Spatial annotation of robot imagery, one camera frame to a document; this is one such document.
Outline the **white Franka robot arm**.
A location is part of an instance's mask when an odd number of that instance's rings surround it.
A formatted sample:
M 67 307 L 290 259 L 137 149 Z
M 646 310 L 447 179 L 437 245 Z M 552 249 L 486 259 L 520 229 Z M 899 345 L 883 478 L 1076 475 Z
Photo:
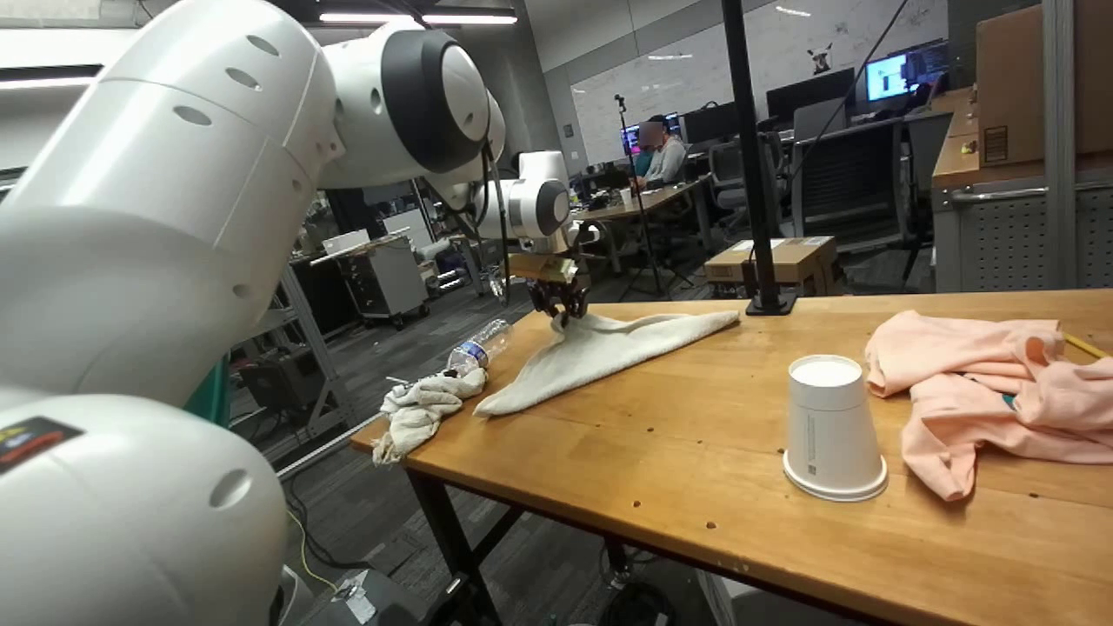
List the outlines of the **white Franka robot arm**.
M 316 41 L 272 0 L 176 0 L 0 205 L 0 626 L 269 626 L 275 465 L 188 410 L 326 191 L 474 191 L 501 112 L 414 18 Z

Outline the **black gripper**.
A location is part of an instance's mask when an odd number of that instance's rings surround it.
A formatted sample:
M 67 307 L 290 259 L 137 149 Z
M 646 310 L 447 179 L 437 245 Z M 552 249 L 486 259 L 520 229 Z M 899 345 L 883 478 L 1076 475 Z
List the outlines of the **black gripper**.
M 588 279 L 578 259 L 563 257 L 533 279 L 533 307 L 561 323 L 588 314 Z

